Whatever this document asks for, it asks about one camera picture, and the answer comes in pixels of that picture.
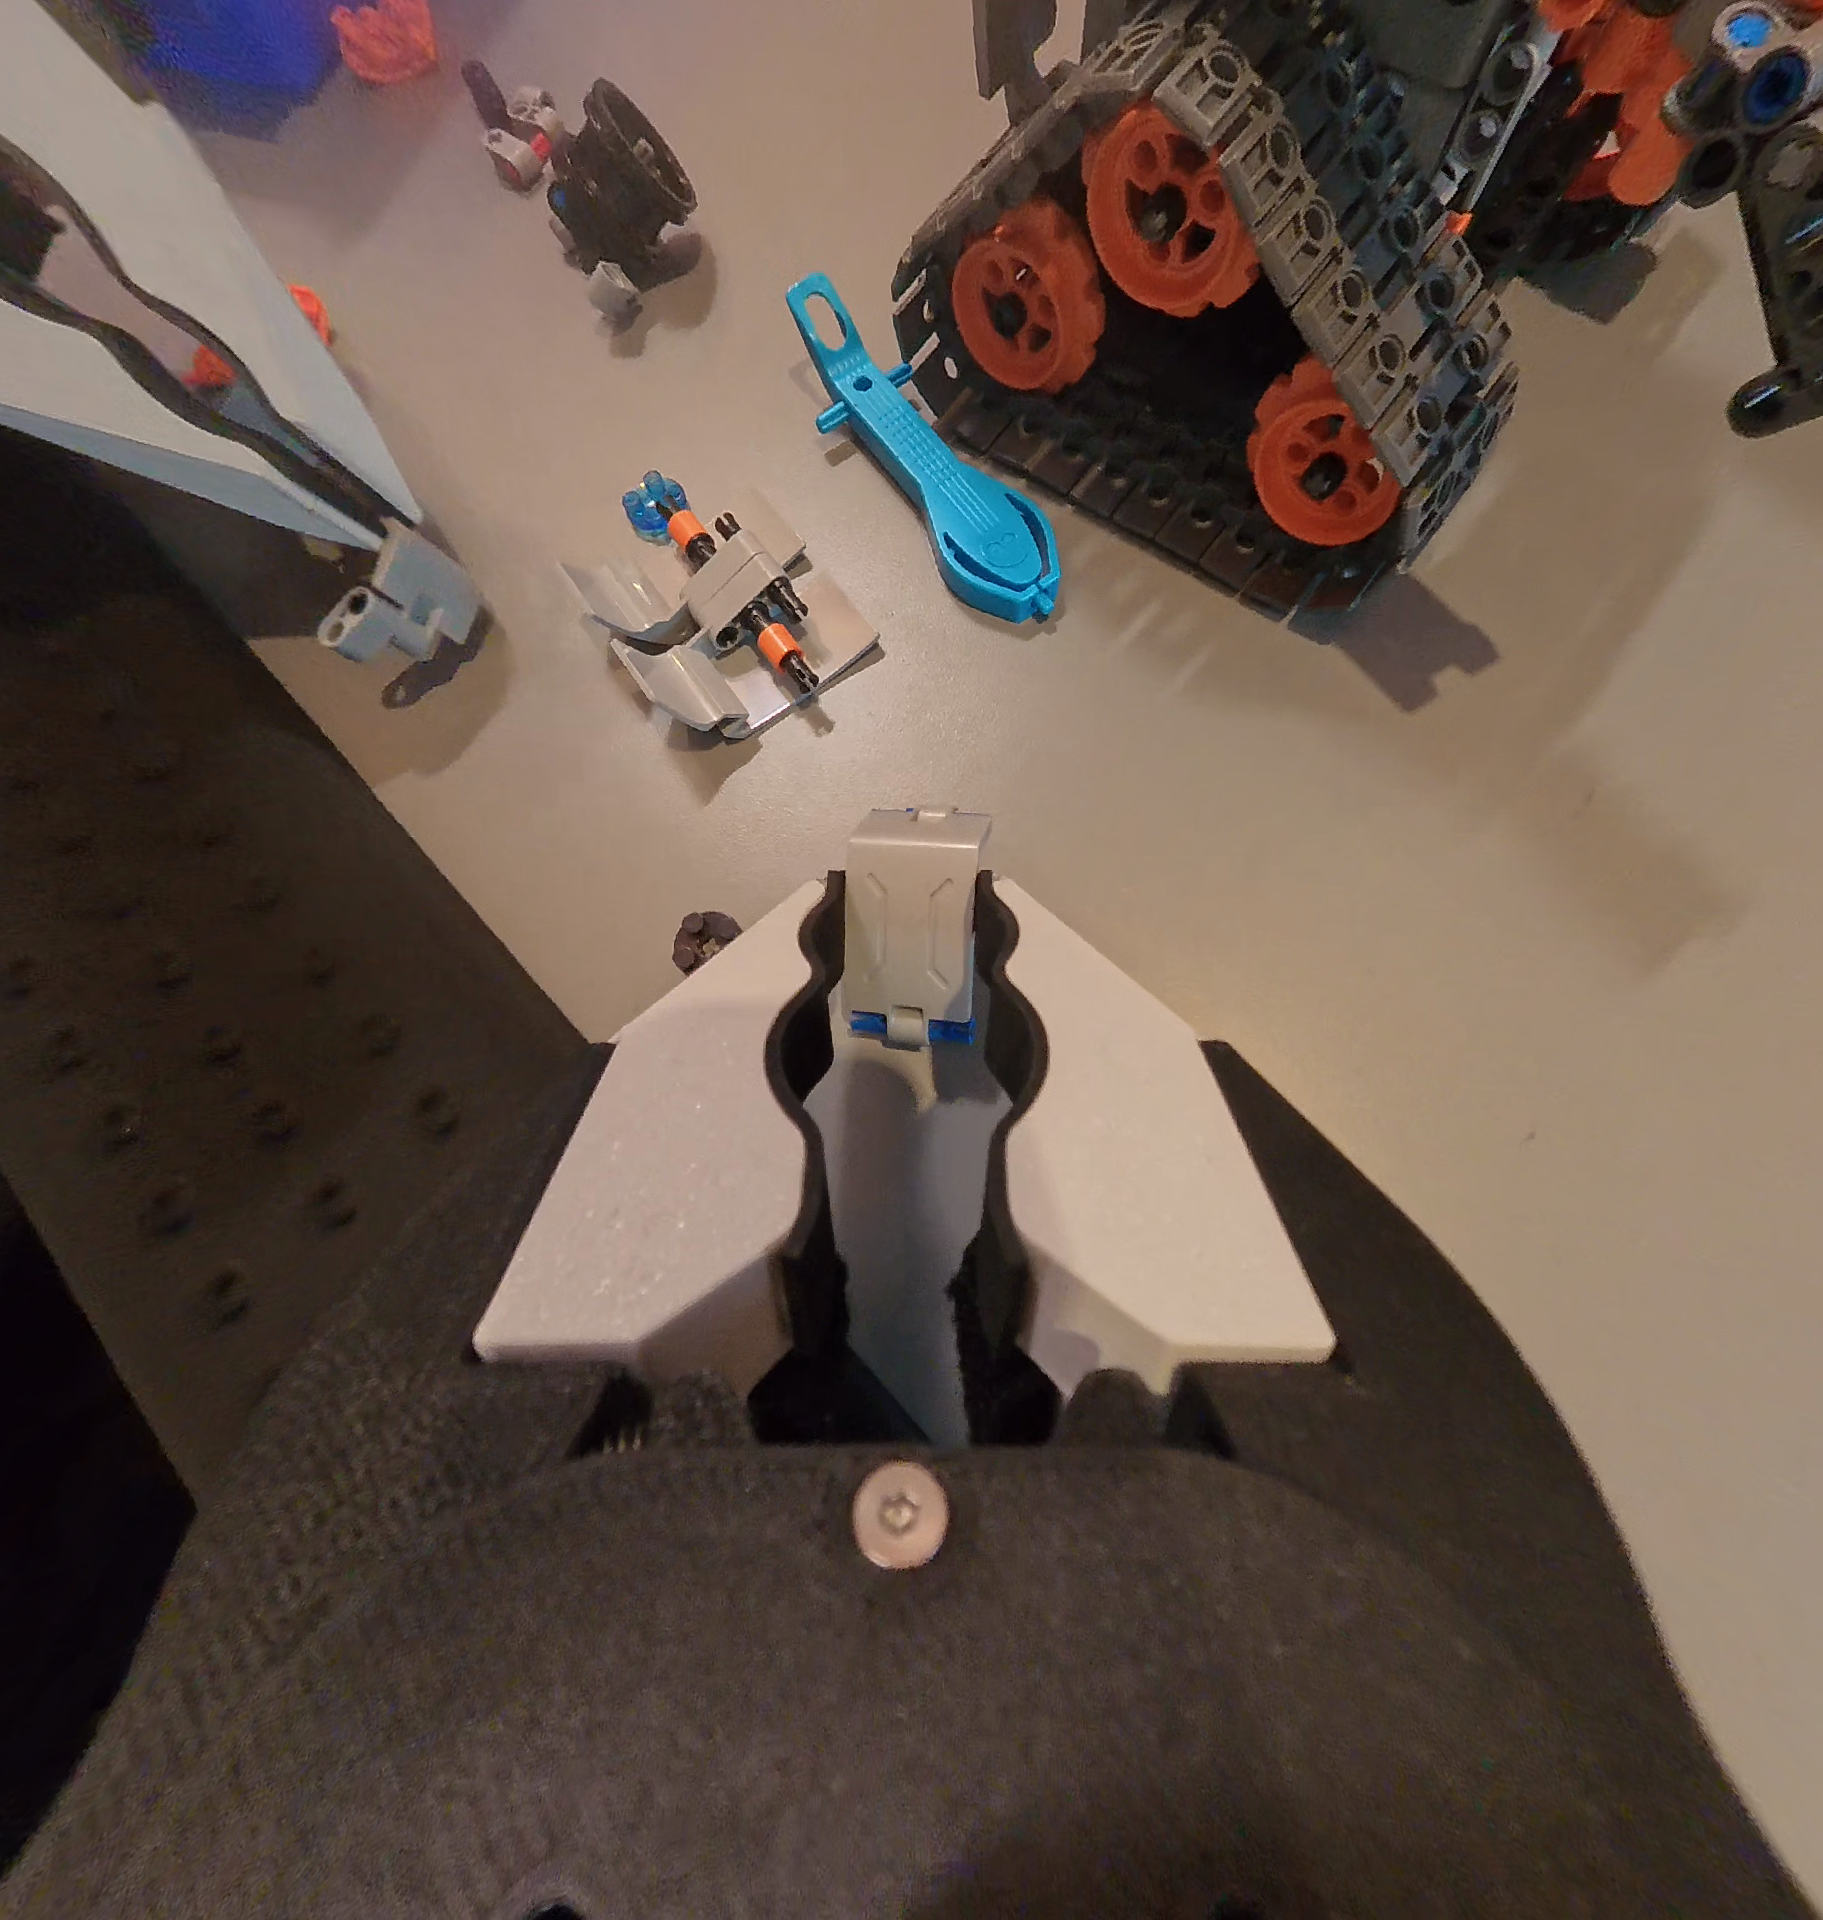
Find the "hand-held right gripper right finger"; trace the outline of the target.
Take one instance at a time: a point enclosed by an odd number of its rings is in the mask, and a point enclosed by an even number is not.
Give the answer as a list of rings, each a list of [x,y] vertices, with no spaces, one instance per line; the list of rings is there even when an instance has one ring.
[[[1326,1363],[1330,1321],[1198,1037],[1022,886],[996,894],[1048,1045],[1008,1150],[1024,1350],[1052,1380]]]

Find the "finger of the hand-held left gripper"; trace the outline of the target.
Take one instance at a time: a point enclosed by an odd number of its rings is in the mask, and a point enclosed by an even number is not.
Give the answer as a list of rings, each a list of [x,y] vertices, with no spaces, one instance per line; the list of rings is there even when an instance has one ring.
[[[254,249],[60,249],[0,268],[0,423],[234,513],[378,550],[396,461]],[[194,390],[200,346],[236,382]]]
[[[0,5],[0,162],[88,249],[256,249],[172,113],[76,11]],[[396,520],[422,510],[396,467]]]

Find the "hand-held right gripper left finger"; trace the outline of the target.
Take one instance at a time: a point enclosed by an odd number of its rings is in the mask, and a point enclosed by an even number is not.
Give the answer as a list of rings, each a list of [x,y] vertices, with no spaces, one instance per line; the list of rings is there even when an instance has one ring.
[[[804,885],[620,1029],[474,1332],[484,1363],[766,1374],[848,1332],[824,1141],[844,885]]]

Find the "blue parts bin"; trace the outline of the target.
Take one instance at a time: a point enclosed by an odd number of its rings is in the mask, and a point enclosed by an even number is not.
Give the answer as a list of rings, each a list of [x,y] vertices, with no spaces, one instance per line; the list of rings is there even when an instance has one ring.
[[[252,109],[310,100],[340,68],[334,2],[126,2],[138,60],[168,93]]]

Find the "grey connector block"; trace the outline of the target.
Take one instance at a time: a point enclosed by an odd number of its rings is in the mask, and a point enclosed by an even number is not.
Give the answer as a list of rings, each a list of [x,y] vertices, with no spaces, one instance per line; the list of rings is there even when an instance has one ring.
[[[482,613],[466,568],[416,529],[390,522],[370,582],[350,590],[320,622],[320,642],[346,660],[384,650],[430,660],[444,644],[466,644]]]

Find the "grey panel piece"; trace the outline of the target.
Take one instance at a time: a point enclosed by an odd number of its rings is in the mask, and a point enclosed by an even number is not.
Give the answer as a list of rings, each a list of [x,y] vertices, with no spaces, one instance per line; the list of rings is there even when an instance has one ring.
[[[958,808],[876,808],[846,862],[844,1009],[910,1004],[974,1020],[974,889],[994,822]]]

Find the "flat orange building piece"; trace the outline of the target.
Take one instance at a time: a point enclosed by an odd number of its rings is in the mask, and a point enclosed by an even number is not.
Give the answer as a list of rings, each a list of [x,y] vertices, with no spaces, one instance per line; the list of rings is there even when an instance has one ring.
[[[330,24],[344,64],[362,85],[408,85],[440,64],[430,2],[338,5]]]

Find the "black toy wheel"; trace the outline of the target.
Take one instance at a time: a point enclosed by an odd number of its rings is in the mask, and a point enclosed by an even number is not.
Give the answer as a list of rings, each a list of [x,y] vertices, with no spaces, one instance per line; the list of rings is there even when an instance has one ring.
[[[586,123],[552,162],[546,204],[568,262],[612,330],[642,313],[654,289],[688,277],[702,238],[688,222],[696,189],[656,125],[610,78],[584,100]]]

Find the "grey panel assembly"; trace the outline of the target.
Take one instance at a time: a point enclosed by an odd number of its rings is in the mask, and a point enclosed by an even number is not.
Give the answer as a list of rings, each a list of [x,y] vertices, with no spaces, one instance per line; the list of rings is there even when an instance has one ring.
[[[614,660],[690,732],[754,738],[878,652],[876,627],[760,493],[704,518],[652,470],[622,504],[646,549],[562,572]]]

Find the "cyan brick separator tool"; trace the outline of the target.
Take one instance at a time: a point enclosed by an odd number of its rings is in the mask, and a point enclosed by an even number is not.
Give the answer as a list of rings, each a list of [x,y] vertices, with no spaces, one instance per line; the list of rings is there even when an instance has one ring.
[[[1062,565],[1042,513],[948,449],[904,397],[912,369],[872,361],[828,277],[794,282],[784,301],[830,397],[818,431],[846,429],[920,510],[938,570],[966,606],[1014,624],[1046,620]]]

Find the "toy tracked robot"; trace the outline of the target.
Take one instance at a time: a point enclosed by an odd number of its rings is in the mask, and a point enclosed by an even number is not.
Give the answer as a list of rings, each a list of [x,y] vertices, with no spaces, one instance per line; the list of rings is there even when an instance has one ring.
[[[1823,419],[1823,2],[976,5],[1010,128],[920,228],[940,431],[1274,617],[1409,566],[1509,420],[1499,289],[1735,201],[1763,439]]]

